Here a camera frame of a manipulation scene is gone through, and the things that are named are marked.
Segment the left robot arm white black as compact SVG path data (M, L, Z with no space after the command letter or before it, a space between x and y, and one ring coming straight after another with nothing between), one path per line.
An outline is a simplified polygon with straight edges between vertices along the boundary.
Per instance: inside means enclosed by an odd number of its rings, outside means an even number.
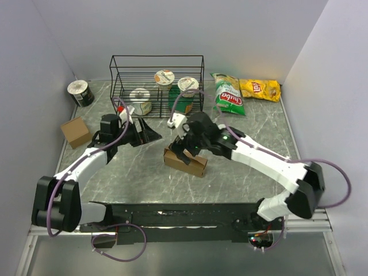
M72 232L77 226L89 223L93 223L100 231L108 231L114 224L110 208L97 202L83 204L80 192L90 178L113 159L119 146L129 144L138 147L162 138L142 118L138 122L140 131L129 116L102 116L100 129L83 155L62 172L39 179L31 216L32 225L46 227L50 236L53 235L53 229L57 232Z

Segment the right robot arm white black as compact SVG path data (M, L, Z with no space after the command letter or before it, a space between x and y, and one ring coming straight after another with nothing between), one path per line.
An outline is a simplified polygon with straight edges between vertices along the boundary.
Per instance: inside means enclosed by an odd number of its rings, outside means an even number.
M170 150L184 164L190 164L185 151L196 156L202 150L245 164L283 186L283 191L271 198L262 198L251 222L257 229L266 228L276 218L293 214L310 219L324 192L323 172L315 162L291 162L258 144L243 132L215 124L204 112L190 117L174 113L167 126L177 137Z

